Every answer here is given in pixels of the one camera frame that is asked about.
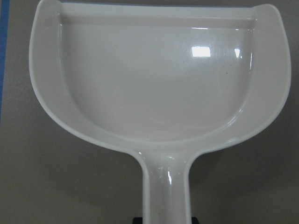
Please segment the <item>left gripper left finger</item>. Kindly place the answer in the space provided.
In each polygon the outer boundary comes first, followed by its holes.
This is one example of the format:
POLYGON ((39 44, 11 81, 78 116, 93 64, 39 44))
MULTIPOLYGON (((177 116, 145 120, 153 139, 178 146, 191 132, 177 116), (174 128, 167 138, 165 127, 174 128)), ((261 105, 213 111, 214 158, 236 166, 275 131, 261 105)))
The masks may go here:
POLYGON ((132 224, 145 224, 145 222, 143 221, 143 217, 134 217, 132 224))

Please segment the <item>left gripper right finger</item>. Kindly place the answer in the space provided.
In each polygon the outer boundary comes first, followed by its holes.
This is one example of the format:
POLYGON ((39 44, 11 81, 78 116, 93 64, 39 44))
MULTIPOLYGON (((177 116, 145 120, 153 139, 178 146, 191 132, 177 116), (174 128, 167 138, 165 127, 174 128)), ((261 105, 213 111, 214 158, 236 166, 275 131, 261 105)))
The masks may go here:
POLYGON ((192 224, 199 224, 199 221, 196 217, 192 217, 192 224))

